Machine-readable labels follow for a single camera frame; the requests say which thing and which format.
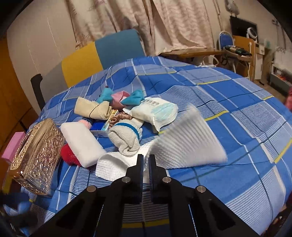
television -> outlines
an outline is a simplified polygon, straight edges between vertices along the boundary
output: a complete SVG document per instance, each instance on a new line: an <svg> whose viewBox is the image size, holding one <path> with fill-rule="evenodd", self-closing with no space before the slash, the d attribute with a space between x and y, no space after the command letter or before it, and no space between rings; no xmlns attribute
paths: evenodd
<svg viewBox="0 0 292 237"><path fill-rule="evenodd" d="M246 37L247 29L249 27L252 27L258 36L257 24L252 23L250 21L243 20L243 19L240 19L238 17L230 16L230 25L231 25L232 35Z"/></svg>

beige curtain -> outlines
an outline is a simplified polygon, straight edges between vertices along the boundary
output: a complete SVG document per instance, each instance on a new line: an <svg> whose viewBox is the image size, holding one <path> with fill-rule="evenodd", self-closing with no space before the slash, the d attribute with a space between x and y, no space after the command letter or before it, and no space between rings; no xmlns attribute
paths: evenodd
<svg viewBox="0 0 292 237"><path fill-rule="evenodd" d="M147 55L213 47L203 0L66 0L77 48L136 29Z"/></svg>

metal screw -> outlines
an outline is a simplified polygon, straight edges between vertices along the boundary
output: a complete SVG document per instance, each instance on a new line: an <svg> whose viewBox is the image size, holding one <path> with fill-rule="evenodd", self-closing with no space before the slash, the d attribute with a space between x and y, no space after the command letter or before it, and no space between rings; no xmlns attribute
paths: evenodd
<svg viewBox="0 0 292 237"><path fill-rule="evenodd" d="M200 192L200 193L204 193L206 191L206 188L204 186L198 186L197 187L197 190Z"/></svg>
<svg viewBox="0 0 292 237"><path fill-rule="evenodd" d="M93 193L96 190L96 187L95 186L88 186L86 190L90 193Z"/></svg>
<svg viewBox="0 0 292 237"><path fill-rule="evenodd" d="M171 181L171 178L170 177L164 177L162 179L162 181L165 182L165 183L169 183Z"/></svg>
<svg viewBox="0 0 292 237"><path fill-rule="evenodd" d="M128 183L128 182L131 181L131 178L128 177L128 176L125 176L125 177L122 177L122 181L123 181L124 183Z"/></svg>

floor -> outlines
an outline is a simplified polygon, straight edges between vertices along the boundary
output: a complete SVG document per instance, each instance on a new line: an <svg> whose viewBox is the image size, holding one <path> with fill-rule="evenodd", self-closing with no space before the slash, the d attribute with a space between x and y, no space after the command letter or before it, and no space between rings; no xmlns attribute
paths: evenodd
<svg viewBox="0 0 292 237"><path fill-rule="evenodd" d="M264 86L260 84L258 80L254 80L254 83L260 86L261 88L265 89L266 91L270 92L274 97L276 97L278 100L284 103L286 97L283 96L280 92L278 92L274 88L272 88L271 86L269 86L267 82L263 82Z"/></svg>

bedsheet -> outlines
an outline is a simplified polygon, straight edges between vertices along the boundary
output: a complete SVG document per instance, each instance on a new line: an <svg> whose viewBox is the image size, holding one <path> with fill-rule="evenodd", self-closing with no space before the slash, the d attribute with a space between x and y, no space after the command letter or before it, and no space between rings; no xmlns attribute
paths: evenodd
<svg viewBox="0 0 292 237"><path fill-rule="evenodd" d="M228 162L169 169L169 176L185 186L206 186L257 233L269 226L292 190L292 114L279 100L226 69L143 57L114 65L54 96L35 123L52 118L60 126L80 120L74 114L77 98L95 100L105 86L114 93L140 89L145 96L176 103L175 121L181 118L188 104L196 106L226 150ZM145 144L156 135L150 124L144 123L140 143ZM98 141L107 152L117 151L108 138ZM52 197L35 198L30 194L35 199L32 209L41 223L87 186L103 187L111 183L95 176L95 166L79 168L65 163L60 166L58 180ZM143 226L147 234L170 236L168 224L167 206L151 204L149 185L144 184L142 204L125 208L122 236L143 234Z"/></svg>

